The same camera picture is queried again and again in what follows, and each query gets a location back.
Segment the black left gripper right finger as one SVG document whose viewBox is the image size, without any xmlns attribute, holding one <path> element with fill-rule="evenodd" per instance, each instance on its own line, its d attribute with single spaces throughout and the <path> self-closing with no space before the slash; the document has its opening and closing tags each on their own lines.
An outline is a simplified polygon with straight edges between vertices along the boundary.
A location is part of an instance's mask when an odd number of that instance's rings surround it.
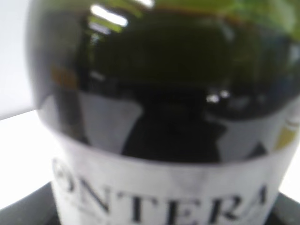
<svg viewBox="0 0 300 225">
<path fill-rule="evenodd" d="M 300 225 L 300 204 L 280 193 L 267 219 L 267 225 Z"/>
</svg>

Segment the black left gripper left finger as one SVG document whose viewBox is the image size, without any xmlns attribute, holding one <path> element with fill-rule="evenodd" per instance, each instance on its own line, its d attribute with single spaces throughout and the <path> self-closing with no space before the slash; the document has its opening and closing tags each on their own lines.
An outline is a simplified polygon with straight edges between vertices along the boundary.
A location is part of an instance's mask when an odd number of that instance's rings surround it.
<svg viewBox="0 0 300 225">
<path fill-rule="evenodd" d="M 0 210 L 2 225 L 57 225 L 59 223 L 51 184 Z"/>
</svg>

